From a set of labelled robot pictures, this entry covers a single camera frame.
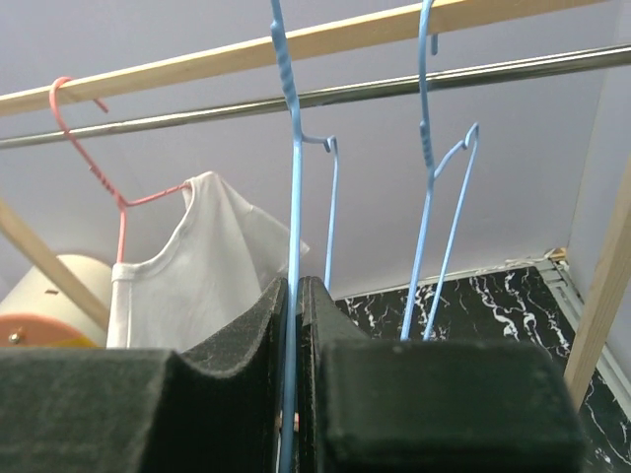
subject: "orange lid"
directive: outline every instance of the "orange lid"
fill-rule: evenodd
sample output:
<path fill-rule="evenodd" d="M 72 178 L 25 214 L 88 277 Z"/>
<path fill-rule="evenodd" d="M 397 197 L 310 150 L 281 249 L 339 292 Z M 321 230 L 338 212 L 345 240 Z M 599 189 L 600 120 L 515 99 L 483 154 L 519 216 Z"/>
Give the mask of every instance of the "orange lid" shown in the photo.
<path fill-rule="evenodd" d="M 9 313 L 0 316 L 0 347 L 97 348 L 97 345 L 80 331 L 54 318 Z"/>

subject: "blue wire hanger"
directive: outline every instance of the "blue wire hanger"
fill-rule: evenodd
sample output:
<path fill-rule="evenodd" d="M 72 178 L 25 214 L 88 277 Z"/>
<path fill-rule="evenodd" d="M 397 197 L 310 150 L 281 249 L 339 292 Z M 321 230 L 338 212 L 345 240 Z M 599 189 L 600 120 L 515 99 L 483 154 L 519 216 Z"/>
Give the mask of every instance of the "blue wire hanger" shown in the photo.
<path fill-rule="evenodd" d="M 281 428 L 280 473 L 291 473 L 294 445 L 294 412 L 296 410 L 296 305 L 298 300 L 298 278 L 300 275 L 300 230 L 301 200 L 303 187 L 303 143 L 321 144 L 334 155 L 333 188 L 326 244 L 326 265 L 324 284 L 330 289 L 333 237 L 335 233 L 335 209 L 337 207 L 338 151 L 334 136 L 317 138 L 303 133 L 300 116 L 300 101 L 294 83 L 292 60 L 287 46 L 283 13 L 280 0 L 271 0 L 274 21 L 271 25 L 272 42 L 276 50 L 276 62 L 280 69 L 280 79 L 287 107 L 292 118 L 294 143 L 292 167 L 291 223 L 289 233 L 289 303 L 285 326 L 285 368 L 283 378 L 283 421 Z"/>
<path fill-rule="evenodd" d="M 445 155 L 443 160 L 436 168 L 434 162 L 434 151 L 432 149 L 432 134 L 430 131 L 430 109 L 427 98 L 427 30 L 430 20 L 430 12 L 432 10 L 432 4 L 434 0 L 425 0 L 423 2 L 423 8 L 421 9 L 421 18 L 419 23 L 418 33 L 418 69 L 419 69 L 419 89 L 421 92 L 421 108 L 423 112 L 423 119 L 421 121 L 421 144 L 423 148 L 423 157 L 425 158 L 425 167 L 427 168 L 427 193 L 425 195 L 425 205 L 423 207 L 423 217 L 421 219 L 421 228 L 419 231 L 418 242 L 416 245 L 416 255 L 414 256 L 414 266 L 412 268 L 412 276 L 410 278 L 410 286 L 407 293 L 407 303 L 405 305 L 405 312 L 403 315 L 403 326 L 401 328 L 401 340 L 407 340 L 410 335 L 410 326 L 412 324 L 412 310 L 414 308 L 416 288 L 418 285 L 418 278 L 421 271 L 421 265 L 423 262 L 423 251 L 425 249 L 425 239 L 427 237 L 427 229 L 430 221 L 430 214 L 432 212 L 432 200 L 434 197 L 434 183 L 438 179 L 445 166 L 450 159 L 460 150 L 468 149 L 471 144 L 472 151 L 469 158 L 469 164 L 466 168 L 464 180 L 462 182 L 462 188 L 460 189 L 460 197 L 457 200 L 456 213 L 454 214 L 454 220 L 452 221 L 452 229 L 450 231 L 449 239 L 447 240 L 447 249 L 445 250 L 445 256 L 443 257 L 443 266 L 441 267 L 441 275 L 438 279 L 436 287 L 436 294 L 432 300 L 432 307 L 427 318 L 427 326 L 423 333 L 423 340 L 429 340 L 432 335 L 432 329 L 434 326 L 434 318 L 436 317 L 436 310 L 438 309 L 438 303 L 441 300 L 441 291 L 443 290 L 443 283 L 445 281 L 445 274 L 447 273 L 447 266 L 452 254 L 452 247 L 454 246 L 454 236 L 456 235 L 457 223 L 460 219 L 460 212 L 462 210 L 462 204 L 466 197 L 466 189 L 469 184 L 469 177 L 471 175 L 471 169 L 477 156 L 477 147 L 479 141 L 479 125 L 474 123 L 473 126 L 466 133 L 463 140 L 460 140 L 456 145 L 450 149 Z M 432 36 L 432 54 L 438 53 L 438 37 Z"/>

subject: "metal rod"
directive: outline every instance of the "metal rod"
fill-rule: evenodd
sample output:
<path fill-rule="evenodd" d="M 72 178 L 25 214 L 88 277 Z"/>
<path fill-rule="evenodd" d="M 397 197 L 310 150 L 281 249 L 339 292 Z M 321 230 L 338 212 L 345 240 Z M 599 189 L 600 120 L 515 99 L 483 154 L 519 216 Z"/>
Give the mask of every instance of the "metal rod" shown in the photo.
<path fill-rule="evenodd" d="M 430 91 L 443 91 L 627 65 L 631 65 L 631 44 L 434 72 L 428 74 L 428 84 Z M 399 77 L 306 92 L 300 95 L 300 102 L 302 108 L 311 108 L 314 106 L 368 101 L 410 94 L 418 94 L 418 76 Z M 77 128 L 72 130 L 72 133 L 77 138 L 93 138 L 181 126 L 203 121 L 273 113 L 286 109 L 285 100 L 282 97 L 276 97 L 104 123 L 102 125 Z M 23 148 L 64 140 L 62 132 L 53 131 L 0 140 L 0 149 Z"/>

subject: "wooden beam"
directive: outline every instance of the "wooden beam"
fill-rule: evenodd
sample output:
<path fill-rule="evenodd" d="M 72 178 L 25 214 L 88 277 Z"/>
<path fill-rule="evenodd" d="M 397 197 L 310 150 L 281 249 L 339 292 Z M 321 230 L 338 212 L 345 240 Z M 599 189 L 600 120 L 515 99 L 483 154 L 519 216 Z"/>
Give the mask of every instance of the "wooden beam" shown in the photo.
<path fill-rule="evenodd" d="M 436 0 L 429 30 L 431 34 L 452 32 L 601 1 L 604 0 Z M 414 38 L 418 36 L 420 9 L 420 4 L 410 5 L 290 32 L 287 37 L 292 57 L 307 59 Z M 78 79 L 59 89 L 59 101 L 72 103 L 129 94 L 275 62 L 271 38 L 267 36 Z M 1 96 L 0 116 L 47 108 L 48 89 L 45 86 Z"/>
<path fill-rule="evenodd" d="M 107 329 L 109 310 L 70 272 L 20 216 L 0 199 L 0 232 L 66 297 L 99 327 Z"/>
<path fill-rule="evenodd" d="M 583 403 L 630 277 L 631 156 L 622 175 L 594 279 L 565 369 L 565 380 L 577 410 Z"/>

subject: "white wall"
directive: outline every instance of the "white wall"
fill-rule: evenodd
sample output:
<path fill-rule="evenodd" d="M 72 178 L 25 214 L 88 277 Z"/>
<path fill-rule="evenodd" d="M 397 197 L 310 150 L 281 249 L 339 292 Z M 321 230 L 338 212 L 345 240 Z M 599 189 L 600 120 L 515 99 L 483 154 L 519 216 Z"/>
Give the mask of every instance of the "white wall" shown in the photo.
<path fill-rule="evenodd" d="M 631 42 L 631 2 L 619 2 L 615 42 Z M 568 259 L 571 275 L 587 296 L 604 240 L 620 177 L 631 153 L 631 67 L 606 73 L 583 182 L 576 209 Z M 611 328 L 607 344 L 631 376 L 631 287 Z"/>
<path fill-rule="evenodd" d="M 412 0 L 284 1 L 288 29 Z M 429 69 L 521 59 L 611 44 L 612 2 L 441 36 Z M 22 0 L 0 15 L 0 94 L 267 35 L 267 0 Z M 416 41 L 296 64 L 301 91 L 417 71 Z M 437 154 L 480 122 L 473 172 L 450 270 L 501 264 L 566 245 L 594 125 L 602 71 L 431 95 Z M 277 96 L 274 67 L 111 98 L 109 117 L 71 105 L 71 125 Z M 419 100 L 404 97 L 306 110 L 309 133 L 336 133 L 341 150 L 335 296 L 408 281 L 425 193 Z M 47 110 L 0 118 L 0 136 L 54 129 Z M 252 203 L 288 222 L 291 143 L 286 113 L 87 140 L 130 198 L 213 169 Z M 321 275 L 331 162 L 309 147 L 303 274 Z M 464 172 L 456 159 L 438 183 L 424 276 L 438 273 Z M 0 196 L 58 252 L 112 262 L 113 202 L 66 143 L 0 153 Z M 181 217 L 178 197 L 131 212 L 129 261 L 155 255 Z M 29 263 L 0 238 L 0 297 Z"/>

